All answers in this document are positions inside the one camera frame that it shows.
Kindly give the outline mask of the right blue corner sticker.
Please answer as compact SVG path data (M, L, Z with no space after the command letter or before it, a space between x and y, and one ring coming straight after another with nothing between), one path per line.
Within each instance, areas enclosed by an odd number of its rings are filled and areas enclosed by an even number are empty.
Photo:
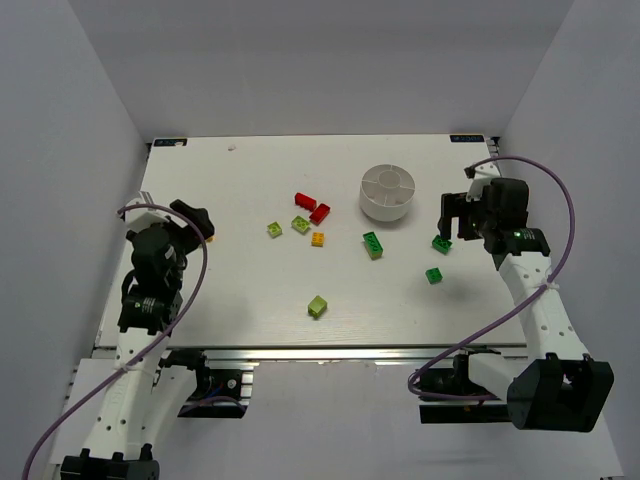
M482 134L450 134L449 139L452 143L484 143L485 138Z

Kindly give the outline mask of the orange square lego brick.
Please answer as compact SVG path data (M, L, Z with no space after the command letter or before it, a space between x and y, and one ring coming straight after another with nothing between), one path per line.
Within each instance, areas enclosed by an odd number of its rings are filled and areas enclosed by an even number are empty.
M311 237L311 245L314 247L323 247L325 235L322 232L314 232Z

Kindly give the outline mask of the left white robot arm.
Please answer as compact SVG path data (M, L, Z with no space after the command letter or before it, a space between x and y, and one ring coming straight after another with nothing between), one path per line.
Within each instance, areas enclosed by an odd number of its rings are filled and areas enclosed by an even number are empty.
M132 253L113 372L94 389L104 399L80 453L64 458L63 479L158 478L159 433L197 385L196 362L173 363L166 347L194 302L181 295L183 275L188 255L205 251L215 234L209 213L182 200L162 207L138 198L119 214Z

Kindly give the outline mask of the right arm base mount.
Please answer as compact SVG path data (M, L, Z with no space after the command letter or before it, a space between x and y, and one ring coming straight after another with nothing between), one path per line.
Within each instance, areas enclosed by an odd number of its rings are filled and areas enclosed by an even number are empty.
M489 376L490 384L502 394L514 377L514 370L500 352L492 349L464 348L448 367L430 367L419 376L417 388L429 396L420 396L420 423L490 424L509 423L506 401L474 383L473 370L480 377Z

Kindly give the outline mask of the blue corner sticker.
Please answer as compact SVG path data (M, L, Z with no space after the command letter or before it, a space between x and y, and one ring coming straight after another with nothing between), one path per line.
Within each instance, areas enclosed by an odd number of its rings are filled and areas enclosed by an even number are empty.
M452 143L484 143L485 138L482 134L450 134L449 139Z
M187 138L157 138L154 140L152 146L154 148L161 147L183 147L188 143Z

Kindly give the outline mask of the dark green lego brick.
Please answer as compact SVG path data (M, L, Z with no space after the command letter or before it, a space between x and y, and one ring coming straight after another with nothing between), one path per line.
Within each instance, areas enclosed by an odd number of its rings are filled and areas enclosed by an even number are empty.
M452 248L452 241L444 239L440 235L436 235L431 242L431 246L439 253L447 255Z

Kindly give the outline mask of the left blue corner sticker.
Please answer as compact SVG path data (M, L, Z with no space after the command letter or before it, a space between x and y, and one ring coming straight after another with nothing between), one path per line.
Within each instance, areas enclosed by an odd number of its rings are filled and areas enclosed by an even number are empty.
M157 138L154 140L152 146L154 148L161 147L183 147L188 143L187 138Z

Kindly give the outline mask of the light green small lego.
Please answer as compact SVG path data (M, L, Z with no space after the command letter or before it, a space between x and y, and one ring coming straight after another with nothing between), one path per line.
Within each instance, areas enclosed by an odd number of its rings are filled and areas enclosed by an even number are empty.
M278 222L272 222L270 224L267 225L267 231L269 236L274 239L277 238L278 236L280 236L283 231L281 226L279 225Z

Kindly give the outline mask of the white round divided container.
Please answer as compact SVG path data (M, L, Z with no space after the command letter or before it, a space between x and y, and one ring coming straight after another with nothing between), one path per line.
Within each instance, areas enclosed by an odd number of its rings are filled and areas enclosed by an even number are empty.
M359 207L378 222L395 222L410 209L415 181L408 171L390 164L371 167L360 183Z

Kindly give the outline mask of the lime green lego block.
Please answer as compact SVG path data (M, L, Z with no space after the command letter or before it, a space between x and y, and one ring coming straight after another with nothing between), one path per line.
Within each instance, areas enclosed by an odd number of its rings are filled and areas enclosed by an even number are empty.
M312 318L318 319L326 311L327 307L327 301L323 297L317 295L308 304L307 312Z

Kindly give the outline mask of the light green long lego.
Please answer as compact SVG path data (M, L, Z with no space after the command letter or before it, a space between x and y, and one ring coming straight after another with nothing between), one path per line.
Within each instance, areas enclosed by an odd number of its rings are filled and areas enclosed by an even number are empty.
M311 224L307 219L301 216L296 216L291 221L291 227L294 230L296 230L298 233L305 234L307 231L310 230Z

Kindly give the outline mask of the dark green square lego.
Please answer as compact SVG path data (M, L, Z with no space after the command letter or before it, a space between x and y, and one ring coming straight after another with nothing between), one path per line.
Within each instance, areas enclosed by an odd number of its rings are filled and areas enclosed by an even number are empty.
M443 280L443 275L437 267L427 269L425 276L430 285L438 284Z

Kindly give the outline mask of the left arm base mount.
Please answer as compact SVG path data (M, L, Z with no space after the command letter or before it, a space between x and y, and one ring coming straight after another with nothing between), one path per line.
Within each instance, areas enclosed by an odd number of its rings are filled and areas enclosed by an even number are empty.
M196 382L194 391L179 410L179 418L244 417L242 370L211 368L204 351L196 349L172 350L159 361L161 373L172 367L185 367Z

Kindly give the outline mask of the red square lego brick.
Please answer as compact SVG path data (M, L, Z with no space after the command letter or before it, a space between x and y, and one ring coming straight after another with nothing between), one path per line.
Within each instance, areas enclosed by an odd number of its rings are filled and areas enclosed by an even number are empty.
M324 203L319 204L309 216L309 220L314 225L320 225L330 213L330 207Z

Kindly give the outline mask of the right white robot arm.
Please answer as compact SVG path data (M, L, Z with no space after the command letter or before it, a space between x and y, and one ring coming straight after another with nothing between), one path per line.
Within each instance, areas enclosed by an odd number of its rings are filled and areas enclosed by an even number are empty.
M446 193L438 222L442 238L458 225L463 240L483 242L518 310L529 363L519 369L491 350L458 354L441 381L445 393L492 395L521 430L591 431L614 383L611 366L596 361L574 331L549 275L543 232L527 225L529 188L493 178L474 194Z

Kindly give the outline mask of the red long lego brick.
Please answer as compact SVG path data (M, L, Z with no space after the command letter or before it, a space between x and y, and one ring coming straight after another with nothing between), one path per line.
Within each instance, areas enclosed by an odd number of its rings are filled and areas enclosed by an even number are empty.
M294 203L297 206L311 212L313 212L317 207L317 201L314 198L309 197L308 195L301 192L297 192L294 195Z

